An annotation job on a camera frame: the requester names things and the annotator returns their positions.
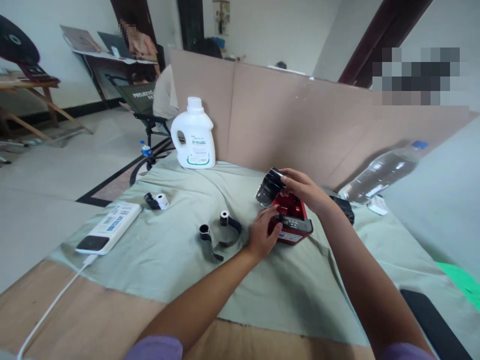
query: folding chair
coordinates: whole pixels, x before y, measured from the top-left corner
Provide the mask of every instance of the folding chair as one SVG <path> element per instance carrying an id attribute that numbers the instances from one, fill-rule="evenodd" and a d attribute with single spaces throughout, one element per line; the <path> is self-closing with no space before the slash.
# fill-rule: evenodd
<path id="1" fill-rule="evenodd" d="M 133 110 L 133 116 L 139 119 L 143 125 L 145 125 L 145 132 L 147 136 L 147 143 L 149 147 L 152 147 L 152 134 L 162 135 L 169 138 L 167 145 L 172 144 L 172 134 L 170 128 L 172 127 L 173 119 L 167 120 L 166 118 L 155 116 L 153 114 L 154 103 L 154 88 L 155 83 L 141 83 L 137 85 L 118 85 L 115 80 L 121 80 L 128 82 L 126 78 L 119 76 L 112 76 L 105 74 L 105 77 L 116 88 L 119 94 L 125 99 L 125 102 Z M 160 124 L 164 131 L 153 131 L 152 129 Z M 155 164 L 155 158 L 147 159 L 147 169 L 150 170 L 152 165 Z"/>

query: cardboard panel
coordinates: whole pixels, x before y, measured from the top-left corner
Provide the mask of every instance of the cardboard panel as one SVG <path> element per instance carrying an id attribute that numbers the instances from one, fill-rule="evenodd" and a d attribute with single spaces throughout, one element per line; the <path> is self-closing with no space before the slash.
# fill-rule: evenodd
<path id="1" fill-rule="evenodd" d="M 389 94 L 186 51 L 170 56 L 180 111 L 188 96 L 202 99 L 218 160 L 295 168 L 332 190 L 383 152 L 423 140 L 428 153 L 478 116 L 467 106 L 381 105 Z"/>
<path id="2" fill-rule="evenodd" d="M 238 63 L 228 161 L 295 168 L 323 185 L 370 130 L 372 108 L 367 89 Z"/>
<path id="3" fill-rule="evenodd" d="M 415 140 L 426 141 L 428 154 L 478 116 L 468 106 L 374 106 L 374 126 L 324 184 L 332 190 L 361 173 L 377 156 Z"/>
<path id="4" fill-rule="evenodd" d="M 169 51 L 178 109 L 180 112 L 187 110 L 190 96 L 201 98 L 213 122 L 216 159 L 226 161 L 235 63 L 188 51 Z"/>

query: bottle cap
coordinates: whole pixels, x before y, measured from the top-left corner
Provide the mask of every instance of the bottle cap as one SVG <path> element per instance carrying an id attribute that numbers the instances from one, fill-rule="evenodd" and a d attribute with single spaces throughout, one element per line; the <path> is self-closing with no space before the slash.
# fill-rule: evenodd
<path id="1" fill-rule="evenodd" d="M 195 96 L 189 96 L 188 99 L 188 106 L 186 107 L 186 110 L 190 114 L 203 114 L 204 113 L 204 108 L 202 107 L 202 99 L 199 97 Z"/>
<path id="2" fill-rule="evenodd" d="M 420 141 L 420 140 L 417 140 L 417 141 L 414 141 L 412 144 L 411 144 L 414 148 L 417 148 L 417 149 L 425 149 L 429 143 L 428 142 L 425 142 L 425 141 Z"/>

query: small water bottle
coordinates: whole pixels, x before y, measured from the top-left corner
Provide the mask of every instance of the small water bottle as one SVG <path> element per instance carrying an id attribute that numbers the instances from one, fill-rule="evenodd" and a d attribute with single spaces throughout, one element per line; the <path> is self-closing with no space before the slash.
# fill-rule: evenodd
<path id="1" fill-rule="evenodd" d="M 410 174 L 419 164 L 422 150 L 429 144 L 415 141 L 410 146 L 391 150 L 373 160 L 338 196 L 353 206 L 366 204 L 393 183 Z"/>
<path id="2" fill-rule="evenodd" d="M 150 146 L 147 146 L 145 145 L 145 141 L 140 141 L 140 144 L 142 144 L 142 147 L 141 147 L 141 153 L 143 154 L 144 157 L 151 157 L 152 156 L 152 149 L 150 148 Z"/>

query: laptop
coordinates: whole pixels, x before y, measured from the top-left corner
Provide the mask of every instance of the laptop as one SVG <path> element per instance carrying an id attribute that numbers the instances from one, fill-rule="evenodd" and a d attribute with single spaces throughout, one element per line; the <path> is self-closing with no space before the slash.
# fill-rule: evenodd
<path id="1" fill-rule="evenodd" d="M 105 44 L 106 48 L 115 57 L 120 56 L 121 58 L 126 59 L 133 59 L 134 57 L 129 51 L 129 48 L 125 44 L 125 40 L 117 35 L 109 34 L 106 32 L 98 31 L 98 35 L 100 35 L 103 43 Z"/>

